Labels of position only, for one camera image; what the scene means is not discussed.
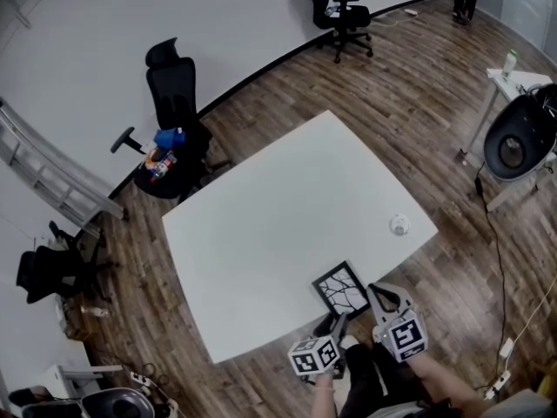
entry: power cable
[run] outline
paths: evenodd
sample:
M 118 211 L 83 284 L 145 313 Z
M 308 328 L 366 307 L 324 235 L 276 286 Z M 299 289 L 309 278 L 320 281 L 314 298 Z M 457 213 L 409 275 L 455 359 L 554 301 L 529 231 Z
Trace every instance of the power cable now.
M 495 374 L 496 374 L 497 377 L 500 377 L 500 374 L 499 374 L 499 352 L 500 352 L 501 348 L 503 347 L 503 339 L 505 339 L 505 327 L 506 327 L 506 324 L 507 324 L 506 275 L 505 275 L 505 270 L 503 269 L 503 261 L 502 261 L 502 258 L 501 258 L 501 250 L 500 250 L 500 244 L 499 244 L 499 234 L 495 230 L 495 227 L 493 226 L 493 224 L 491 222 L 491 219 L 489 218 L 489 211 L 487 210 L 487 202 L 486 202 L 486 198 L 484 197 L 484 189 L 483 189 L 483 186 L 482 186 L 481 180 L 480 180 L 480 172 L 484 168 L 484 165 L 486 165 L 485 161 L 481 165 L 480 169 L 478 170 L 478 173 L 476 173 L 476 180 L 474 180 L 474 184 L 476 185 L 476 192 L 478 193 L 478 195 L 481 197 L 481 200 L 483 201 L 484 212 L 486 213 L 487 223 L 489 224 L 489 227 L 493 231 L 493 235 L 495 235 L 495 247 L 497 249 L 497 260 L 499 262 L 499 270 L 500 270 L 500 274 L 501 274 L 501 278 L 502 278 L 501 292 L 503 294 L 503 296 L 502 296 L 503 297 L 503 321 L 502 321 L 502 324 L 501 324 L 501 337 L 500 337 L 499 345 L 497 346 L 497 353 L 495 354 L 495 364 L 494 364 Z
M 374 22 L 372 20 L 371 24 L 376 24 L 378 26 L 384 26 L 385 28 L 394 28 L 395 26 L 398 26 L 399 24 L 405 24 L 406 22 L 412 22 L 412 20 L 414 20 L 415 18 L 418 18 L 419 14 L 416 14 L 415 16 L 412 16 L 411 18 L 407 18 L 405 20 L 397 20 L 394 24 L 382 24 L 380 22 Z
M 511 347 L 511 351 L 508 352 L 508 356 L 505 360 L 505 371 L 507 371 L 508 369 L 508 362 L 511 359 L 511 355 L 513 354 L 513 350 L 516 347 L 516 343 L 518 342 L 518 340 L 520 339 L 520 337 L 524 334 L 524 332 L 526 331 L 526 329 L 528 328 L 528 325 L 530 325 L 530 322 L 532 321 L 532 318 L 535 316 L 536 313 L 538 313 L 538 310 L 541 308 L 541 306 L 543 305 L 543 303 L 546 301 L 547 296 L 549 295 L 549 293 L 551 293 L 551 289 L 554 287 L 555 285 L 555 281 L 557 281 L 557 275 L 554 277 L 554 281 L 551 282 L 551 285 L 549 286 L 549 288 L 547 289 L 546 295 L 543 296 L 543 299 L 541 300 L 540 304 L 534 309 L 534 311 L 532 312 L 532 314 L 530 314 L 530 317 L 528 318 L 526 325 L 524 326 L 524 328 L 522 328 L 522 330 L 520 331 L 520 333 L 518 334 L 518 336 L 516 336 L 516 339 L 513 342 L 513 346 Z

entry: floor outlet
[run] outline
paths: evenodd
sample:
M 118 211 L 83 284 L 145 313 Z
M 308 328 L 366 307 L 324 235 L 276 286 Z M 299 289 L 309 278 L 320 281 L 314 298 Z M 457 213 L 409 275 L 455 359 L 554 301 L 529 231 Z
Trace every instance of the floor outlet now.
M 503 388 L 503 386 L 507 383 L 508 380 L 511 379 L 511 372 L 506 370 L 503 374 L 499 377 L 497 382 L 495 382 L 489 390 L 486 392 L 486 400 L 492 400 L 493 397 Z

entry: picture frame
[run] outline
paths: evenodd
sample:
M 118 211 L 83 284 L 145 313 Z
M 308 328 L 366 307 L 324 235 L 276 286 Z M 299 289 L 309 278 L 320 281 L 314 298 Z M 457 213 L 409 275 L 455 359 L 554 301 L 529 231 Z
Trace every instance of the picture frame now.
M 348 320 L 355 319 L 370 306 L 366 290 L 346 260 L 312 284 L 336 318 L 347 312 Z

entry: aluminum ladder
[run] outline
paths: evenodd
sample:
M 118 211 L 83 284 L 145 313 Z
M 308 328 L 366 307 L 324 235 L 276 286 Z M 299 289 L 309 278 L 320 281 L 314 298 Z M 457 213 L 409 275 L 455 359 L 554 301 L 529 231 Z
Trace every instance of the aluminum ladder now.
M 100 238 L 100 229 L 91 223 L 97 214 L 104 211 L 117 219 L 127 218 L 122 206 L 84 181 L 84 169 L 36 133 L 1 98 L 0 123 L 0 130 L 11 133 L 0 131 L 0 159 L 74 225 Z

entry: water bottle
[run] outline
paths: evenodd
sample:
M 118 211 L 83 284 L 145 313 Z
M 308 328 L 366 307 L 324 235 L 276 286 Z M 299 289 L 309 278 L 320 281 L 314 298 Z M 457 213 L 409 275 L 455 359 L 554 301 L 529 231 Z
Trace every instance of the water bottle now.
M 81 306 L 81 313 L 88 314 L 90 316 L 95 317 L 108 317 L 109 312 L 106 308 L 99 308 L 99 307 L 84 307 Z
M 514 67 L 516 66 L 516 62 L 517 62 L 516 51 L 511 50 L 507 54 L 507 59 L 505 59 L 505 66 L 503 67 L 503 72 L 501 73 L 501 76 L 503 77 L 503 79 L 505 79 L 506 82 L 508 82 L 508 79 L 511 77 L 511 73 L 513 72 Z

